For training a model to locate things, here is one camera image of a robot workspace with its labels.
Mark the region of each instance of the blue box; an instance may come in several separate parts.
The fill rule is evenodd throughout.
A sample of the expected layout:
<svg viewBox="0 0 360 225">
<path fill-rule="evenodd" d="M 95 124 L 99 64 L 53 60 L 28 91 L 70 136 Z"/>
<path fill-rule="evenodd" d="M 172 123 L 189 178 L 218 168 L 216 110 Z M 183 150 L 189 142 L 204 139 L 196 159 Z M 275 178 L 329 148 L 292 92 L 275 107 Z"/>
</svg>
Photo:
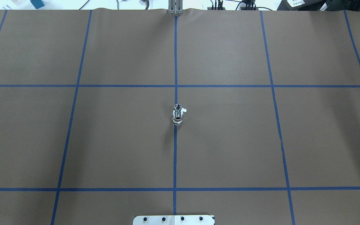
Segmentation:
<svg viewBox="0 0 360 225">
<path fill-rule="evenodd" d="M 44 7 L 43 0 L 30 0 L 31 4 L 33 4 L 34 8 L 39 9 L 41 7 Z"/>
</svg>

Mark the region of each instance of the white metal plate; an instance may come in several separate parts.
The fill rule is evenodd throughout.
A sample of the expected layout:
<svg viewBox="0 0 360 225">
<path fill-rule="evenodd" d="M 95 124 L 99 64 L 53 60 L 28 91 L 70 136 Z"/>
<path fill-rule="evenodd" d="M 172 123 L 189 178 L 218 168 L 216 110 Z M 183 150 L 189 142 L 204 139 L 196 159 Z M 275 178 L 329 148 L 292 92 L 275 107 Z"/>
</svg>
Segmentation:
<svg viewBox="0 0 360 225">
<path fill-rule="evenodd" d="M 137 216 L 133 225 L 214 225 L 214 218 L 214 215 Z"/>
</svg>

